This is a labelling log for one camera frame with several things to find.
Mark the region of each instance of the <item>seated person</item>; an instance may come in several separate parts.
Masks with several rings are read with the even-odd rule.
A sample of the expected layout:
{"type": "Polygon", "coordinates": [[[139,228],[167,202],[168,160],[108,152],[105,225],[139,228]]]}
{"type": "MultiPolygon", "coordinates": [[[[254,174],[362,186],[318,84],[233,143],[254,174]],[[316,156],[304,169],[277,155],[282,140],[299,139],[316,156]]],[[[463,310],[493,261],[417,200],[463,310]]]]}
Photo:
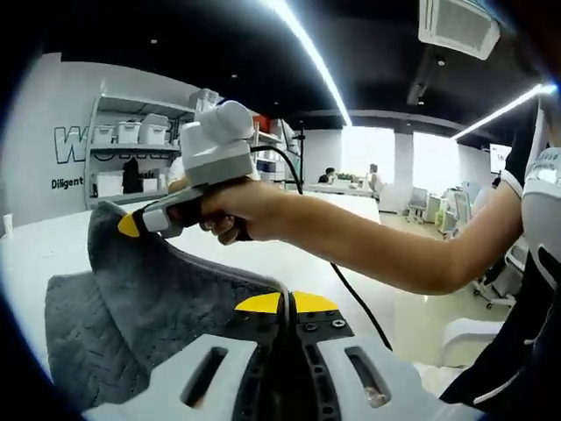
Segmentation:
{"type": "Polygon", "coordinates": [[[334,180],[335,180],[335,168],[328,167],[325,169],[325,174],[320,176],[317,182],[322,184],[333,184],[334,180]]]}

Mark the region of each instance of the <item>window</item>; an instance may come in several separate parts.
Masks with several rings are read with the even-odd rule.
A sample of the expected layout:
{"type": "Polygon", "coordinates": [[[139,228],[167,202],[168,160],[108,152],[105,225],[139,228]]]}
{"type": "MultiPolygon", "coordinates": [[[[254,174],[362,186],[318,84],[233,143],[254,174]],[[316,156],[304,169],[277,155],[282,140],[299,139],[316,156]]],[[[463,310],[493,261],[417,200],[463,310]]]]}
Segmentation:
{"type": "Polygon", "coordinates": [[[442,195],[459,181],[458,144],[428,133],[413,133],[413,186],[442,195]]]}
{"type": "Polygon", "coordinates": [[[370,164],[378,166],[384,183],[394,182],[395,133],[378,127],[343,128],[340,172],[364,177],[370,164]]]}

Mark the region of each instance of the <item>desk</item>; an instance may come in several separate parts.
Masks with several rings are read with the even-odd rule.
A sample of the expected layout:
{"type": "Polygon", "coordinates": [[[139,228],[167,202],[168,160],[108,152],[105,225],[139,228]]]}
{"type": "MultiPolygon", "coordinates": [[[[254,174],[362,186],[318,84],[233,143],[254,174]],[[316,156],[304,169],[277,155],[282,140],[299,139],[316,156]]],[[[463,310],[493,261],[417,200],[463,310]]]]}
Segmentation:
{"type": "MultiPolygon", "coordinates": [[[[363,218],[379,221],[372,199],[310,193],[363,218]]],[[[124,206],[135,210],[145,203],[124,206]]],[[[48,219],[16,228],[0,240],[4,294],[39,362],[48,370],[45,337],[45,294],[54,275],[90,270],[87,237],[90,211],[48,219]]],[[[198,226],[188,228],[170,243],[184,252],[223,265],[242,268],[283,282],[289,290],[326,296],[336,302],[356,333],[375,334],[365,313],[347,292],[330,265],[280,241],[222,246],[198,226]]],[[[363,275],[342,269],[345,277],[373,309],[390,340],[394,332],[394,289],[363,275]]]]}
{"type": "Polygon", "coordinates": [[[334,186],[331,184],[304,184],[304,191],[315,193],[329,193],[332,195],[360,196],[372,198],[370,189],[351,189],[345,186],[334,186]]]}

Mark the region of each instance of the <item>hand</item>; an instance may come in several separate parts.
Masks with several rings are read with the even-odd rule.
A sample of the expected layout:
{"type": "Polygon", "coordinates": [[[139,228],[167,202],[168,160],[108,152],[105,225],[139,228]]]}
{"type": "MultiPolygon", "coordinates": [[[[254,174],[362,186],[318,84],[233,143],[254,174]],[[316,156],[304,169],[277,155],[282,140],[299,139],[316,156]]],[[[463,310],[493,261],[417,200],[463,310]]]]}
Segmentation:
{"type": "Polygon", "coordinates": [[[224,189],[202,201],[202,214],[209,219],[201,223],[201,227],[212,231],[222,244],[228,245],[235,242],[239,234],[234,226],[234,217],[238,217],[245,221],[252,239],[274,239],[282,226],[284,203],[291,196],[268,182],[248,181],[224,189]]]}

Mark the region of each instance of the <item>black cable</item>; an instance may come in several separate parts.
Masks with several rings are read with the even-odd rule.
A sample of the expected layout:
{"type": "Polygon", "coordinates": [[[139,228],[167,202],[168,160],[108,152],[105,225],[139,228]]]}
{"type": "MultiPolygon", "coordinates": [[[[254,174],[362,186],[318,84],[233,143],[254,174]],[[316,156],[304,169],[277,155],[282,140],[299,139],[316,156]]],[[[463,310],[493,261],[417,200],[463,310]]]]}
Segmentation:
{"type": "MultiPolygon", "coordinates": [[[[253,146],[251,148],[251,151],[252,151],[252,153],[261,152],[261,151],[274,151],[274,152],[278,153],[282,157],[282,159],[287,163],[288,167],[290,168],[290,172],[292,173],[292,176],[295,179],[295,184],[296,184],[296,188],[298,189],[298,193],[301,194],[301,195],[304,194],[304,191],[302,189],[302,183],[301,183],[300,180],[298,180],[298,174],[296,173],[295,166],[293,165],[293,163],[290,161],[290,159],[287,157],[287,155],[283,151],[281,151],[277,147],[270,146],[270,145],[253,146]]],[[[386,348],[389,349],[390,351],[393,351],[392,345],[389,343],[389,340],[387,339],[386,334],[384,333],[382,327],[380,326],[380,323],[378,323],[378,320],[376,320],[376,317],[370,311],[370,309],[368,308],[366,303],[362,300],[360,295],[357,294],[357,291],[354,290],[354,288],[351,286],[351,284],[345,279],[345,277],[344,277],[343,273],[341,273],[341,270],[339,269],[339,267],[335,263],[331,263],[331,262],[330,262],[330,265],[333,268],[333,270],[335,271],[335,273],[337,274],[337,276],[339,277],[339,279],[341,280],[341,282],[343,283],[344,287],[347,288],[349,293],[351,293],[352,297],[357,301],[357,303],[359,303],[360,307],[362,307],[362,310],[365,311],[366,315],[368,316],[368,318],[370,319],[370,321],[372,322],[372,324],[376,328],[376,332],[378,332],[378,334],[380,335],[380,338],[382,339],[382,342],[384,343],[386,348]]]]}

